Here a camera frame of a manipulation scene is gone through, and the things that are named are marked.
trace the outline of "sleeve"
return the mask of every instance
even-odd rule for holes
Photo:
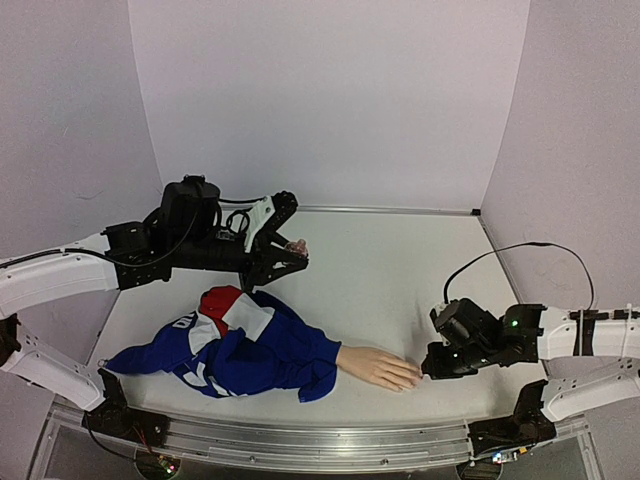
[[[255,395],[273,388],[298,388],[301,402],[318,400],[333,390],[335,365],[313,360],[286,363],[270,348],[245,338],[242,329],[229,332],[213,361],[213,376],[233,395]]]
[[[274,311],[258,344],[271,348],[284,362],[322,360],[335,365],[341,342],[329,340],[322,330],[304,323],[290,307],[266,292],[258,291],[251,298],[259,307]]]
[[[220,332],[213,321],[192,312],[162,327],[150,343],[124,349],[106,368],[124,374],[171,372],[218,338]]]

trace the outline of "black bracket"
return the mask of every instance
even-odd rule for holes
[[[22,350],[18,342],[18,315],[13,314],[9,318],[0,320],[0,367],[7,363],[13,352]]]
[[[161,447],[167,438],[169,418],[153,412],[130,408],[117,377],[99,369],[106,400],[91,412],[85,412],[82,426],[92,432],[140,443],[141,436],[150,447]]]
[[[475,458],[519,447],[531,447],[556,436],[556,427],[541,408],[542,392],[548,384],[539,380],[525,385],[509,417],[473,422],[469,425],[469,438]]]

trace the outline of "clothing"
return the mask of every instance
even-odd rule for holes
[[[227,286],[205,292],[198,310],[106,367],[123,374],[163,370],[216,398],[298,388],[299,400],[310,402],[333,390],[339,349],[268,293]]]

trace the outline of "wire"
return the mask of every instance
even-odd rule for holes
[[[128,460],[129,462],[134,462],[134,459],[127,456],[127,455],[123,455],[122,453],[116,452],[115,450],[111,450],[110,448],[104,446],[102,443],[100,443],[98,441],[98,439],[95,437],[95,435],[93,434],[93,431],[91,430],[91,428],[89,428],[89,422],[86,422],[87,425],[87,431],[89,432],[89,436],[91,437],[91,439],[95,442],[96,445],[98,445],[101,449],[103,449],[106,452],[109,452],[111,455],[115,455],[116,457],[120,457],[120,458],[124,458],[125,460]]]
[[[511,250],[511,249],[519,248],[519,247],[555,247],[555,248],[559,248],[560,250],[564,250],[565,252],[568,252],[571,255],[573,255],[574,257],[576,257],[578,259],[578,261],[580,262],[580,265],[582,265],[584,273],[587,276],[587,280],[589,280],[589,291],[590,291],[590,294],[591,294],[591,300],[589,302],[589,307],[587,307],[587,310],[591,310],[591,307],[593,306],[593,304],[595,302],[595,289],[593,287],[593,280],[591,278],[591,274],[589,273],[589,270],[587,269],[587,266],[584,264],[584,261],[582,260],[582,258],[580,258],[580,255],[578,255],[576,252],[574,252],[570,248],[567,248],[567,247],[565,247],[563,245],[558,245],[557,243],[552,243],[552,242],[524,242],[524,243],[517,243],[515,245],[509,245],[508,247],[503,247],[503,248],[498,248],[496,250],[491,250],[490,252],[484,253],[484,254],[480,255],[479,257],[474,258],[469,263],[467,263],[463,267],[460,267],[458,270],[456,270],[448,278],[447,282],[444,284],[444,303],[449,303],[449,285],[451,284],[453,279],[456,278],[460,273],[464,272],[467,268],[469,268],[471,265],[476,263],[478,260],[481,260],[481,259],[483,259],[484,257],[486,257],[488,255],[491,255],[493,253],[504,252],[506,250]]]
[[[191,219],[191,223],[189,224],[189,227],[187,228],[187,231],[184,233],[184,235],[178,241],[178,243],[176,243],[176,245],[171,250],[169,250],[167,253],[165,253],[161,257],[156,258],[156,259],[154,259],[154,260],[152,260],[150,262],[147,262],[147,263],[125,263],[125,262],[121,262],[119,260],[115,260],[113,258],[109,258],[106,255],[103,255],[102,253],[95,252],[93,250],[86,250],[84,248],[61,248],[61,249],[54,249],[54,250],[44,250],[42,252],[32,253],[31,255],[27,255],[27,256],[24,256],[24,257],[16,258],[14,260],[10,260],[10,261],[5,262],[5,263],[1,263],[0,264],[0,269],[9,268],[9,267],[17,265],[19,263],[28,262],[29,260],[34,260],[34,259],[40,258],[40,257],[46,257],[46,256],[49,256],[49,255],[57,255],[57,254],[61,254],[61,255],[64,256],[64,255],[69,254],[69,253],[79,253],[81,255],[90,255],[92,257],[97,257],[97,258],[100,258],[102,260],[106,260],[107,262],[111,262],[111,263],[113,263],[115,265],[119,265],[121,267],[127,267],[127,268],[149,267],[151,265],[155,265],[156,263],[161,262],[162,260],[170,257],[171,255],[173,255],[176,252],[176,250],[178,250],[178,248],[180,248],[182,246],[184,241],[189,236],[189,233],[191,233],[191,229],[193,228],[193,225],[196,222],[196,218],[198,218],[198,211],[197,210],[196,210],[196,213],[193,215],[193,218]]]
[[[249,219],[249,214],[247,212],[249,212],[249,210],[236,210],[231,215],[229,215],[227,217],[227,228],[231,230],[233,233],[235,233],[236,235],[243,235],[247,233],[247,230],[249,230],[249,225],[251,223],[251,220]],[[240,225],[238,226],[238,231],[236,232],[232,229],[232,227],[233,227],[233,219],[237,215],[241,215],[242,220],[240,220]]]
[[[251,200],[226,200],[224,198],[219,198],[218,201],[220,203],[230,203],[231,205],[248,205],[249,203],[256,203],[261,201],[265,197],[260,198],[252,198]]]
[[[140,441],[142,442],[142,445],[144,445],[147,449],[147,451],[149,452],[149,455],[154,455],[154,456],[158,456],[158,454],[156,454],[153,450],[151,450],[151,447],[149,446],[149,444],[147,443],[147,439],[144,436],[144,432],[142,430],[138,430],[135,425],[133,426],[133,429],[135,430],[135,432],[138,434],[138,437],[140,438]]]

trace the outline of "robotic arm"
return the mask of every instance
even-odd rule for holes
[[[262,198],[222,225],[220,190],[204,177],[166,186],[160,207],[143,222],[108,227],[64,247],[0,262],[0,369],[71,400],[91,430],[151,446],[164,442],[166,416],[129,408],[117,378],[74,362],[24,327],[24,308],[84,292],[127,290],[168,281],[173,268],[238,272],[244,291],[308,265],[277,230],[295,213],[293,194]],[[236,217],[241,217],[237,229]]]
[[[475,375],[491,365],[569,356],[618,358],[586,376],[526,385],[513,415],[470,424],[477,458],[517,456],[521,448],[554,438],[553,422],[640,396],[640,309],[631,305],[567,311],[521,304],[497,319],[465,298],[436,307],[431,319],[443,342],[428,345],[422,371],[436,380]]]

